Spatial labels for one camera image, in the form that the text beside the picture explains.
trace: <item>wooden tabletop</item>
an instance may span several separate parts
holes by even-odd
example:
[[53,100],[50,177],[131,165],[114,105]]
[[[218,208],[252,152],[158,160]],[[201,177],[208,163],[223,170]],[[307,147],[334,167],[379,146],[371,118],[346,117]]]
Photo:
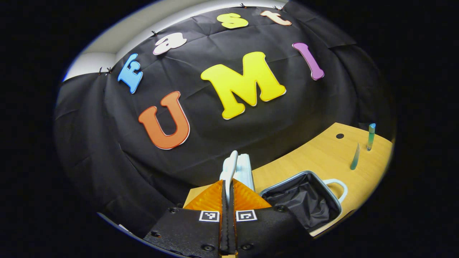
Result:
[[[344,137],[338,139],[337,134],[344,134]],[[348,187],[347,196],[341,203],[342,213],[327,225],[310,232],[312,236],[317,236],[348,213],[358,209],[384,176],[392,154],[392,143],[375,135],[373,148],[367,151],[367,141],[368,131],[334,123],[301,147],[253,170],[255,191],[260,193],[305,170],[313,171],[322,180],[341,180]],[[360,145],[360,157],[356,169],[351,170],[357,143]],[[184,206],[208,187],[209,185],[191,189]],[[343,193],[343,188],[336,183],[330,184],[329,188],[338,198]]]

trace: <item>foam letter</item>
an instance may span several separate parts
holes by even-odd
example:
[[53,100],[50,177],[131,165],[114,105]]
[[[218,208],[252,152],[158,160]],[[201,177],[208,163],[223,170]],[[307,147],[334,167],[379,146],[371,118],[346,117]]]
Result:
[[183,38],[183,34],[180,32],[172,33],[156,42],[156,48],[153,50],[153,54],[160,55],[169,51],[171,48],[178,48],[185,44],[186,39]]
[[124,64],[123,68],[121,69],[118,75],[118,81],[122,80],[125,84],[127,84],[130,88],[131,94],[134,94],[137,86],[142,79],[142,72],[135,74],[134,72],[140,69],[139,62],[134,61],[136,59],[137,54],[132,54],[127,62]]
[[161,100],[161,106],[167,107],[174,119],[177,129],[175,133],[166,135],[158,119],[156,118],[156,107],[152,106],[147,108],[139,115],[139,122],[145,126],[151,141],[156,147],[163,150],[170,150],[184,143],[190,135],[190,124],[188,119],[183,113],[182,106],[179,103],[180,92],[174,91],[169,93]]
[[214,65],[201,73],[201,79],[209,80],[217,92],[224,111],[224,119],[231,119],[242,114],[246,107],[238,103],[234,94],[251,106],[257,105],[257,84],[260,87],[260,99],[270,101],[286,93],[265,61],[265,54],[252,52],[242,58],[243,75],[223,64]]
[[264,11],[260,13],[261,16],[267,16],[269,19],[273,20],[273,22],[284,25],[284,26],[289,26],[291,25],[290,21],[284,21],[281,18],[279,18],[280,14],[279,13],[272,13],[270,11]]
[[314,59],[314,56],[311,54],[311,52],[309,52],[308,45],[306,45],[305,43],[294,43],[292,44],[292,46],[296,50],[300,51],[304,60],[306,60],[306,63],[308,64],[309,69],[311,69],[311,77],[313,78],[313,80],[318,80],[325,76],[324,71],[320,69],[319,65]]
[[222,22],[222,26],[226,28],[239,28],[247,26],[249,22],[240,17],[241,16],[237,13],[227,13],[217,16],[217,21]]

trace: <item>black cloth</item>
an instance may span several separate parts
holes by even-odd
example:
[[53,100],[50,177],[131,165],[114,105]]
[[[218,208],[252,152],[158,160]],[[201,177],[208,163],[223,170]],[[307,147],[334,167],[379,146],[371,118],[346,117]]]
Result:
[[[292,22],[283,26],[260,15],[280,13]],[[217,16],[237,13],[249,24],[228,29]],[[181,32],[187,42],[162,55],[155,43]],[[325,76],[311,71],[292,47],[309,46]],[[55,141],[62,164],[81,194],[98,212],[144,237],[164,209],[183,203],[188,190],[219,179],[223,160],[233,150],[250,156],[252,169],[261,167],[308,142],[333,123],[368,129],[394,137],[393,110],[385,83],[371,59],[354,40],[324,18],[295,2],[284,11],[272,8],[225,8],[172,25],[127,53],[105,76],[83,74],[64,81],[55,108]],[[200,75],[224,64],[242,73],[245,54],[260,51],[287,92],[278,98],[246,106],[243,114],[225,120],[222,103],[209,81]],[[128,57],[137,53],[143,78],[136,92],[118,82]],[[179,102],[190,123],[188,139],[162,150],[150,140],[139,115],[158,108],[164,133],[175,123],[161,99],[180,91]]]

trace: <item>black liner bag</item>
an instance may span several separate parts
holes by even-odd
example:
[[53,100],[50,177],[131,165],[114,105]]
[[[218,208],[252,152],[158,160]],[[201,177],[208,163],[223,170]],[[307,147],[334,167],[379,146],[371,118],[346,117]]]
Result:
[[[331,183],[344,188],[339,199],[328,188]],[[272,206],[287,206],[304,228],[312,232],[340,216],[347,186],[337,179],[321,180],[307,170],[263,190],[260,195]]]

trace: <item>green test tube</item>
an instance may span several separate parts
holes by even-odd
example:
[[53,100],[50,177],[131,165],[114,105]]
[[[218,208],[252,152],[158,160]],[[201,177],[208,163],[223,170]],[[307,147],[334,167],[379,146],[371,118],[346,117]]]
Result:
[[367,151],[371,151],[371,147],[373,147],[373,140],[375,139],[375,129],[376,129],[376,124],[372,123],[368,127],[368,144],[367,144]]
[[351,170],[355,170],[358,163],[358,157],[360,156],[360,145],[357,143],[357,149],[355,150],[354,159],[351,163]]

